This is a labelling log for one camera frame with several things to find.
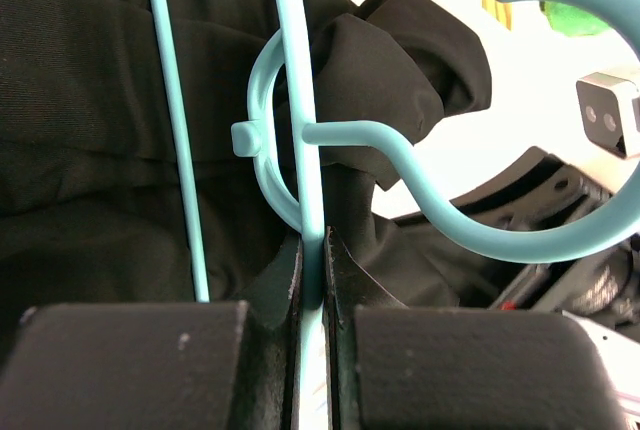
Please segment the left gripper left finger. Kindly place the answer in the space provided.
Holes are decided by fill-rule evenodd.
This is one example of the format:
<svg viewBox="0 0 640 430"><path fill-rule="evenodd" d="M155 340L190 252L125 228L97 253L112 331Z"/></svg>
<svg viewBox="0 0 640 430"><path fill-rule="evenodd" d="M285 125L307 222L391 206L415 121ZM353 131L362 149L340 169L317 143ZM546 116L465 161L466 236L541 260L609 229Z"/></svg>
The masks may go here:
<svg viewBox="0 0 640 430"><path fill-rule="evenodd" d="M237 297L38 310L1 375L5 429L288 429L302 244Z"/></svg>

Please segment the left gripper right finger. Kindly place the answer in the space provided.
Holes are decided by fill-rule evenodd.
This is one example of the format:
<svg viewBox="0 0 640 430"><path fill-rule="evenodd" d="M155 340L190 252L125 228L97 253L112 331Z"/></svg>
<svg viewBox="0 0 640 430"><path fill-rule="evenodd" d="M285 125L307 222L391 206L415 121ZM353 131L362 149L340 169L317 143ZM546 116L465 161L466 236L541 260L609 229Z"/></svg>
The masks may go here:
<svg viewBox="0 0 640 430"><path fill-rule="evenodd" d="M595 345L527 311L404 306L329 232L325 325L333 429L623 429Z"/></svg>

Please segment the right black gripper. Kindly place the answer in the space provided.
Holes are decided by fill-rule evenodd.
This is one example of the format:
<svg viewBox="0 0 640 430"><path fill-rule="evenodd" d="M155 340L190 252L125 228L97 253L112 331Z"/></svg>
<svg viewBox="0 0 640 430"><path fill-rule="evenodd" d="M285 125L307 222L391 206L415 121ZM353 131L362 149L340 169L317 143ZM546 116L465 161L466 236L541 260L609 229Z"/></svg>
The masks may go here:
<svg viewBox="0 0 640 430"><path fill-rule="evenodd" d="M467 249L425 216L397 218L412 252L394 296L415 307L566 311L605 326L639 324L639 237L612 216L612 195L576 167L531 147L489 181L453 200L487 243Z"/></svg>

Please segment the black trousers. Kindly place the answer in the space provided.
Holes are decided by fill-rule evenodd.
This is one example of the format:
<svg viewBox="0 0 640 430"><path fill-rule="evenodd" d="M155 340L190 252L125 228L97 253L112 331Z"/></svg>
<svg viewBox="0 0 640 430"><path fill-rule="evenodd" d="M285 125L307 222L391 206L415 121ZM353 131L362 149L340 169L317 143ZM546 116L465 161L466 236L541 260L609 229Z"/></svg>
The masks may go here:
<svg viewBox="0 0 640 430"><path fill-rule="evenodd" d="M231 148L274 0L168 0L210 289L226 299L286 225ZM316 115L422 141L491 102L478 36L431 0L304 0ZM1 345L29 308L193 298L149 0L1 0Z"/></svg>

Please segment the teal plastic hanger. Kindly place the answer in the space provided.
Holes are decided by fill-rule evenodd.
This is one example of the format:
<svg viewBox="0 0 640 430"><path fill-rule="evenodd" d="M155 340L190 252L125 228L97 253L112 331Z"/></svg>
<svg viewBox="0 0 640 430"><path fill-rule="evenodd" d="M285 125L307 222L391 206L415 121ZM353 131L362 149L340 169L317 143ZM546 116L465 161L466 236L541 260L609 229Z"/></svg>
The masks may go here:
<svg viewBox="0 0 640 430"><path fill-rule="evenodd" d="M171 128L190 244L196 301L209 303L203 237L199 217L191 147L174 47L167 0L150 0L156 39L161 57ZM310 398L314 390L314 331L322 315L323 240L325 219L321 187L320 146L368 146L381 151L393 164L422 213L450 240L472 249L491 243L501 250L508 244L494 235L483 236L478 223L464 216L445 199L417 163L414 147L395 129L373 121L317 123L306 17L303 0L275 0L280 29L257 58L247 90L249 121L232 126L233 151L254 160L260 189L271 208L303 242L302 311L296 355L296 390L300 398ZM523 0L499 0L514 2ZM639 57L639 15L624 4L639 0L546 0L580 7L607 21ZM278 168L272 92L280 67L286 64L292 140L297 173L298 200L287 189ZM626 184L610 200L612 216L592 213L598 220L596 233L603 235L606 223L614 229L628 226L639 231L639 164Z"/></svg>

